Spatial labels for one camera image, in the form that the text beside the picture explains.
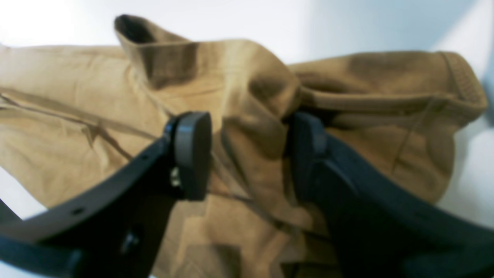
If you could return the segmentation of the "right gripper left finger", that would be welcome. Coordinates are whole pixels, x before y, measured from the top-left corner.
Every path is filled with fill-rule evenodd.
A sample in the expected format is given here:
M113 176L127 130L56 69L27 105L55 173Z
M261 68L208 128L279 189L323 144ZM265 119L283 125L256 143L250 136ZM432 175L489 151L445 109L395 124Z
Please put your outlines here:
M1 261L54 278L146 278L176 202L202 201L212 120L187 112L96 187L28 220L1 205Z

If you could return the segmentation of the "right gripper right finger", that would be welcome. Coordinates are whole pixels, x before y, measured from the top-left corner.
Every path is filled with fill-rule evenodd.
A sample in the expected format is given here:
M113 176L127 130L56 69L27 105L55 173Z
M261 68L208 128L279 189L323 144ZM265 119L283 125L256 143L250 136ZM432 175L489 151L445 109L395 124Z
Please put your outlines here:
M326 219L346 278L492 278L492 229L460 220L406 192L320 119L292 117L295 192Z

